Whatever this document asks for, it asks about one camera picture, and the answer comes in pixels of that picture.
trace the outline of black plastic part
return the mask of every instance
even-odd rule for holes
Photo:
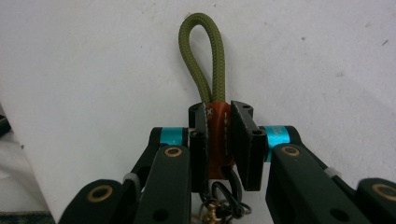
[[[163,128],[157,127],[151,130],[149,135],[148,146],[146,147],[143,154],[140,156],[139,160],[134,165],[131,173],[137,174],[140,179],[140,184],[143,187],[146,185],[147,178],[149,176],[149,171],[154,161],[155,155],[160,148],[161,131]]]
[[[298,155],[282,147],[296,148]],[[276,224],[370,223],[311,154],[293,144],[274,148],[265,199]]]
[[[396,223],[396,184],[380,178],[363,179],[356,191],[356,204],[374,224]]]
[[[208,193],[209,178],[209,136],[206,122],[205,104],[200,103],[189,108],[189,127],[191,154],[191,190]]]
[[[110,186],[111,195],[97,203],[89,201],[90,191],[100,186]],[[64,210],[60,224],[112,224],[121,223],[124,217],[121,203],[121,184],[114,180],[97,180],[85,186]]]
[[[6,117],[0,115],[0,137],[8,133],[11,130],[11,126],[8,123]]]
[[[253,107],[231,101],[231,149],[242,185],[247,191],[262,187],[262,167],[268,155],[267,134],[253,121]]]
[[[166,156],[164,152],[170,147],[177,147],[181,154]],[[183,146],[162,147],[152,164],[133,223],[185,224],[190,221],[190,152]]]

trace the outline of olive green rope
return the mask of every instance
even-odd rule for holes
[[[209,85],[198,62],[192,55],[190,47],[190,32],[196,25],[202,25],[209,36],[212,48],[213,61],[213,84],[210,93]],[[178,45],[181,56],[186,63],[192,78],[194,79],[202,101],[209,104],[215,101],[225,101],[225,62],[224,47],[221,35],[216,24],[204,13],[194,13],[190,15],[180,26],[178,33]]]

